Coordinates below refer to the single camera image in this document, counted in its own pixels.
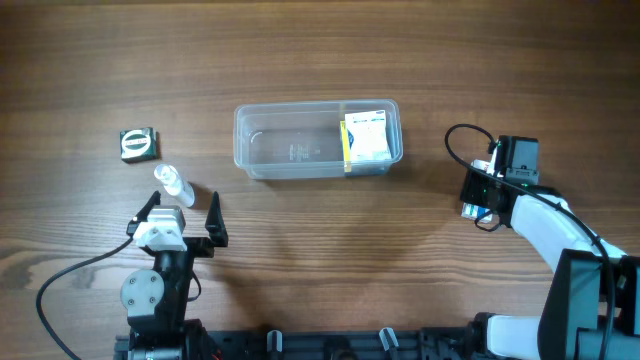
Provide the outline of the green Zam-Buk ointment box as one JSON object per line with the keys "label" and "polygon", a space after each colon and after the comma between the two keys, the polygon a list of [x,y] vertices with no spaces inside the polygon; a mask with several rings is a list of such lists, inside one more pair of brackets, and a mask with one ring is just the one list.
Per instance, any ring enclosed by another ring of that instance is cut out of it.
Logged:
{"label": "green Zam-Buk ointment box", "polygon": [[121,160],[137,163],[158,158],[156,131],[152,127],[120,132]]}

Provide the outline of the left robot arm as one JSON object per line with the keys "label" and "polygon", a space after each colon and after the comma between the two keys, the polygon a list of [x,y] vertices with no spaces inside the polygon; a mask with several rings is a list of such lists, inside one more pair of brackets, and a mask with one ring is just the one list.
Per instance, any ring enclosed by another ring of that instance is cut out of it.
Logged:
{"label": "left robot arm", "polygon": [[159,192],[152,194],[127,225],[126,234],[153,257],[154,264],[130,274],[121,287],[130,332],[116,340],[116,359],[223,357],[202,322],[185,318],[187,304],[193,300],[190,285],[198,280],[194,260],[212,258],[217,247],[228,245],[219,194],[212,195],[205,220],[206,236],[185,236],[185,225],[182,209],[163,206]]}

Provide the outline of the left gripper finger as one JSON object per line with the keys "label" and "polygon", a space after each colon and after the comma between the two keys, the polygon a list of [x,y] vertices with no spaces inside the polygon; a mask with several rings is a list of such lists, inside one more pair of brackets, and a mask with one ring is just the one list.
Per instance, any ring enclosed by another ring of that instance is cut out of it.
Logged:
{"label": "left gripper finger", "polygon": [[229,236],[224,224],[220,197],[217,192],[212,195],[212,200],[205,221],[205,229],[214,247],[227,247]]}
{"label": "left gripper finger", "polygon": [[151,210],[161,203],[161,194],[159,191],[154,191],[147,203],[141,208],[141,210],[133,217],[134,222],[146,222]]}

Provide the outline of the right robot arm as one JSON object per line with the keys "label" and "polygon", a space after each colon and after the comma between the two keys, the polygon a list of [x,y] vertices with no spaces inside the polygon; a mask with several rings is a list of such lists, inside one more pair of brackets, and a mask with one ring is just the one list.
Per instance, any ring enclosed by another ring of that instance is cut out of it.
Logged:
{"label": "right robot arm", "polygon": [[553,188],[539,185],[539,143],[489,140],[488,162],[466,166],[460,198],[482,228],[494,220],[527,240],[553,273],[538,316],[488,314],[480,349],[514,359],[636,359],[639,260],[590,229]]}

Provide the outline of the white Panadol box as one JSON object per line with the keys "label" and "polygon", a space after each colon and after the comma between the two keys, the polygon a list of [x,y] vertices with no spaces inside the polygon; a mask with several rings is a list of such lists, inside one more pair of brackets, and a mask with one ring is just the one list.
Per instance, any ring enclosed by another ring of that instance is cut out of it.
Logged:
{"label": "white Panadol box", "polygon": [[493,218],[493,215],[487,208],[467,202],[464,202],[462,205],[461,216],[470,220],[476,220],[479,218],[480,223],[489,223]]}

